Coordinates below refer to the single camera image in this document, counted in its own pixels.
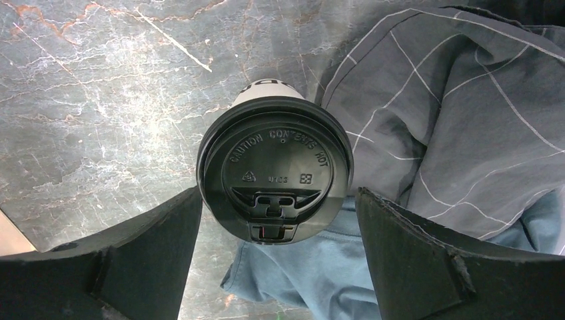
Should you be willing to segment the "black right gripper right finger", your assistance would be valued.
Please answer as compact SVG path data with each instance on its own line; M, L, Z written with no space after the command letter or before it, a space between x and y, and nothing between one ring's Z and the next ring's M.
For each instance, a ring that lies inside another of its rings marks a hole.
M356 212L382 319L563 319L564 258L495 245L366 187Z

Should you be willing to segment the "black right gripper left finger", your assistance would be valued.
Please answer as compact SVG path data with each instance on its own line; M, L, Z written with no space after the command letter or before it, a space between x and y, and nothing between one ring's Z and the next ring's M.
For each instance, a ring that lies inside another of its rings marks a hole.
M163 204L50 251L1 258L2 319L176 319L203 202Z

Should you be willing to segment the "black plastic cup lid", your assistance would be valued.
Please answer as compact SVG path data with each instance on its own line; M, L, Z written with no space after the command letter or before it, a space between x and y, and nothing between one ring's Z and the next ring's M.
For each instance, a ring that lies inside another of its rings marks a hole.
M235 105L208 128L196 179L230 234L287 245L334 221L353 173L352 147L335 117L310 101L274 96Z

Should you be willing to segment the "checkered paper takeout bag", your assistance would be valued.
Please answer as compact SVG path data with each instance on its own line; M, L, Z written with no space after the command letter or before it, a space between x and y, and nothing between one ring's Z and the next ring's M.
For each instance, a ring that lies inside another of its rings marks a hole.
M1 211L1 251L2 257L21 253L37 252L37 248L21 230Z

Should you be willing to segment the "white paper coffee cup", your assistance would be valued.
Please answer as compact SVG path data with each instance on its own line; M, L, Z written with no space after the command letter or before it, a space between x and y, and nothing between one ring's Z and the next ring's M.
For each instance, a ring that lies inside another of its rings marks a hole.
M287 82L278 79L261 79L253 81L244 87L236 96L231 107L263 97L294 97L304 99L304 97Z

